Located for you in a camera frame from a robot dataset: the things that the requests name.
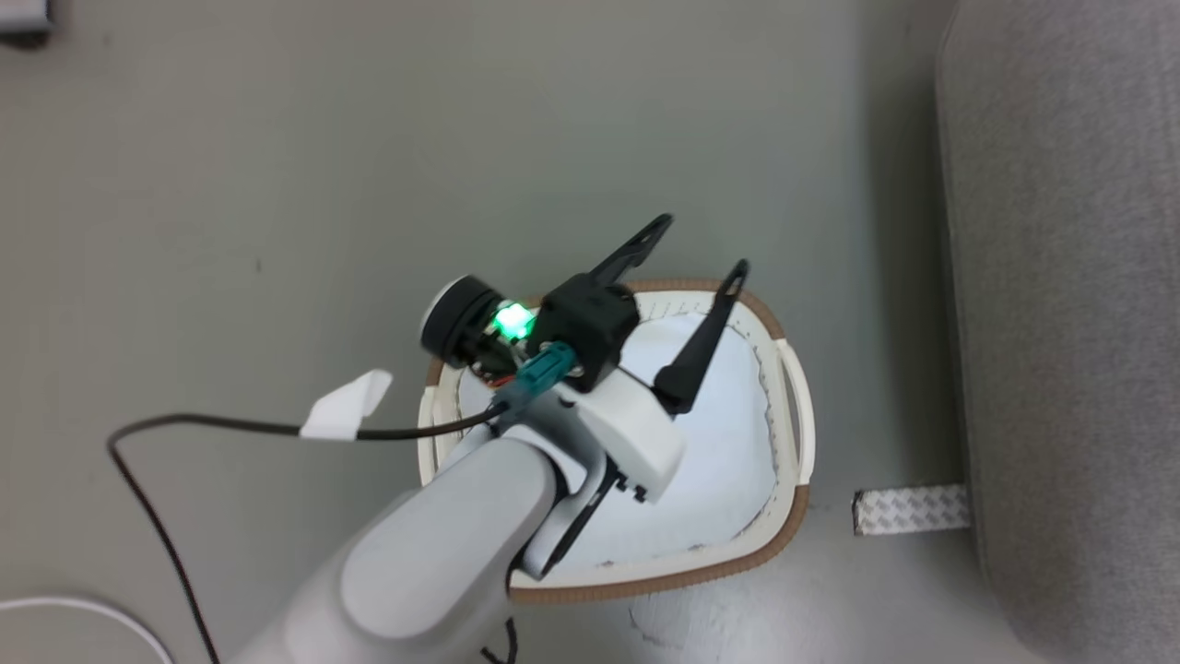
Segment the gray floor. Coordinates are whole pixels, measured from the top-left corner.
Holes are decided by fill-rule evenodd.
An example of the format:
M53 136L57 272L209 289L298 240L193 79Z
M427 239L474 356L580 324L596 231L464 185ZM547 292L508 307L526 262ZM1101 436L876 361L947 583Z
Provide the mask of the gray floor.
M396 376L379 423L407 422L442 282L535 292L669 210L642 276L750 258L808 370L811 511L748 574L522 610L522 662L1034 662L966 533L850 527L858 488L961 479L932 125L950 13L67 4L50 51L0 52L0 597L109 597L202 662L107 432L176 409L297 420L374 366ZM131 451L224 653L417 479L412 446L181 433ZM151 660L98 618L0 618L0 659L70 658Z

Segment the gray couch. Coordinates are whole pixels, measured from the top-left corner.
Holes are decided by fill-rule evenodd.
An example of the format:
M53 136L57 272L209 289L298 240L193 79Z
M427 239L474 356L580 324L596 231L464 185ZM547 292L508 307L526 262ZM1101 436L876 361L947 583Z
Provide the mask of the gray couch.
M1180 1L966 0L939 58L984 571L1054 662L1180 662Z

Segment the black cable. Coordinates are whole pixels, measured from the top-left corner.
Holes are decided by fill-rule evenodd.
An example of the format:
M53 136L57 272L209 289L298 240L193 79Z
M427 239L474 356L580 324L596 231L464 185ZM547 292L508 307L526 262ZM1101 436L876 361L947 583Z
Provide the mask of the black cable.
M492 664L516 664L516 653L517 653L516 620L509 618L509 622L504 623L504 631L509 633L507 659L500 659L499 657L496 657L496 655L491 650L487 650L486 647L479 651L479 653L484 656L484 659L491 662Z
M407 441L414 439L428 439L431 436L441 436L444 434L453 434L455 432L461 432L464 429L470 429L478 425L489 422L497 415L504 413L504 408L490 408L479 415L472 418L466 418L455 422L448 422L446 425L438 425L434 427L425 427L422 429L372 429L361 430L356 433L356 440L359 441ZM156 508L152 507L150 500L148 500L148 494L144 493L143 487L136 481L135 475L131 474L131 469L127 467L126 462L123 461L123 455L119 454L119 441L148 432L151 429L160 429L163 427L175 427L178 425L192 425L197 427L214 427L217 429L232 429L235 432L249 432L253 434L268 434L271 436L300 436L300 427L295 425L277 425L274 422L256 422L253 420L237 420L234 418L219 418L216 415L199 415L192 413L176 413L172 415L162 415L159 418L151 418L148 420L140 420L139 422L133 422L126 427L122 427L111 434L106 439L106 453L111 455L111 461L114 462L116 468L119 469L119 475L123 475L123 481L127 484L127 488L135 494L136 500L139 501L139 507L148 514L148 519L151 521L152 527L156 530L156 537L159 538L160 544L164 545L164 551L168 552L169 559L172 561L172 570L176 571L176 577L181 580L181 587L184 590L184 599L189 603L189 611L192 612L192 620L197 624L197 632L201 633L201 640L205 645L205 652L209 655L209 662L211 664L221 664L221 657L217 655L217 647L214 646L214 639L209 635L209 627L205 625L205 618L201 613L201 605L197 604L197 596L192 592L192 583L189 580L189 573L184 571L184 564L181 563L181 554L176 552L176 546L172 545L172 538L169 537L168 530L164 528L164 522L160 520L159 514L156 513ZM516 643L516 629L510 627L509 632L510 643L510 664L514 662L516 646L511 645Z

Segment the cable connector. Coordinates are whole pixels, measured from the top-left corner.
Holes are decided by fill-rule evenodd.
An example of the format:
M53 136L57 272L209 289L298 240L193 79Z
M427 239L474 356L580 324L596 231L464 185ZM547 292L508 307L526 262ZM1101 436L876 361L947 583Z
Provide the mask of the cable connector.
M563 342L553 342L517 370L516 380L500 388L492 397L492 408L504 408L500 427L516 423L533 400L565 380L577 367L573 349Z

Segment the basket handle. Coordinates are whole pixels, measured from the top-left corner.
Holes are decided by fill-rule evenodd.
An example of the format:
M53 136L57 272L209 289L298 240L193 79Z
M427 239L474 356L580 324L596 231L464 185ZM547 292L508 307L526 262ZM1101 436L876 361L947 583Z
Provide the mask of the basket handle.
M795 350L786 340L778 340L775 343L782 369L791 382L795 413L799 415L799 485L809 485L812 471L815 469L815 413L812 410L811 389L807 388L807 376Z

